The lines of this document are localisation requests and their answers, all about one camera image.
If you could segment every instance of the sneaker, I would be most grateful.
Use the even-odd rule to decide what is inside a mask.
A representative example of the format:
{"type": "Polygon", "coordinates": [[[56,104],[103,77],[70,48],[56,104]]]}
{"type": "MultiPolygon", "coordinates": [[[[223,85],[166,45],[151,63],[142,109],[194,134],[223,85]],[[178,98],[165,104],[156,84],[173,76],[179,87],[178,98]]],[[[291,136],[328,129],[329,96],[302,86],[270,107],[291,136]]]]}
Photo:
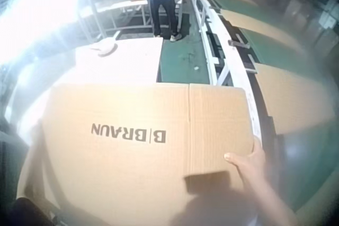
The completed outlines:
{"type": "Polygon", "coordinates": [[[177,34],[176,36],[172,35],[170,41],[171,42],[176,42],[182,38],[181,34],[177,34]]]}

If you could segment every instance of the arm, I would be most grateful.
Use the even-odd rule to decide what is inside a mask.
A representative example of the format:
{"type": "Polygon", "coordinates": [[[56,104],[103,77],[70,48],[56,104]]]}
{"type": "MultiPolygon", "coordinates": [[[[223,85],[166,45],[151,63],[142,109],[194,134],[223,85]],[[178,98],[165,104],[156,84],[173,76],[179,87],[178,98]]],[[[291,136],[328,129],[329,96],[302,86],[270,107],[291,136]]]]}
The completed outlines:
{"type": "Polygon", "coordinates": [[[265,152],[258,140],[254,141],[253,153],[249,156],[226,153],[224,157],[237,167],[245,187],[268,220],[277,226],[299,225],[296,215],[265,179],[265,152]]]}

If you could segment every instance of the hand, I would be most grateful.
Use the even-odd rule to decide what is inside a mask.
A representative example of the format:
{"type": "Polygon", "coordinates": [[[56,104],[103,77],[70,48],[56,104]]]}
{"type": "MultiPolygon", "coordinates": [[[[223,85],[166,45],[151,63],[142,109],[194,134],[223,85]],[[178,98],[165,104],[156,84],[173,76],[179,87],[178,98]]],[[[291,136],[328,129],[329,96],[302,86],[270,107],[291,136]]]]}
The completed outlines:
{"type": "Polygon", "coordinates": [[[234,153],[226,153],[224,158],[237,167],[246,184],[253,185],[265,180],[265,152],[258,137],[254,137],[253,152],[250,155],[239,156],[234,153]]]}

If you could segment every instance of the braun logo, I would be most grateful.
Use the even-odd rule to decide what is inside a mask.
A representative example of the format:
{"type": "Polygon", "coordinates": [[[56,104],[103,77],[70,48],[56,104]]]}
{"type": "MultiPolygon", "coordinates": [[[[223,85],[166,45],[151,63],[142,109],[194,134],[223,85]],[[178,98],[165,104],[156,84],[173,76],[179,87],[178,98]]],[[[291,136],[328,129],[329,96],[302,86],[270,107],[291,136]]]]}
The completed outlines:
{"type": "Polygon", "coordinates": [[[96,125],[92,124],[92,134],[112,137],[112,138],[122,138],[124,140],[134,140],[149,143],[166,143],[166,131],[155,130],[152,129],[134,129],[134,128],[126,128],[126,127],[114,127],[108,125],[96,125]]]}

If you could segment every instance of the black pants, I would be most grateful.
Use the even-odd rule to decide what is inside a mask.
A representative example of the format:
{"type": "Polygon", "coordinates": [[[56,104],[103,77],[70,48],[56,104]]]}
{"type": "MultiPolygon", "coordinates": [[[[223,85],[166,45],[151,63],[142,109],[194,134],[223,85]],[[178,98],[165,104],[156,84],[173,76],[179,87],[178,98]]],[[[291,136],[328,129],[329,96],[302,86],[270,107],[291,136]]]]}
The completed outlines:
{"type": "Polygon", "coordinates": [[[152,18],[153,34],[160,35],[159,7],[162,5],[166,11],[171,35],[178,35],[177,22],[175,17],[175,0],[148,0],[150,14],[152,18]]]}

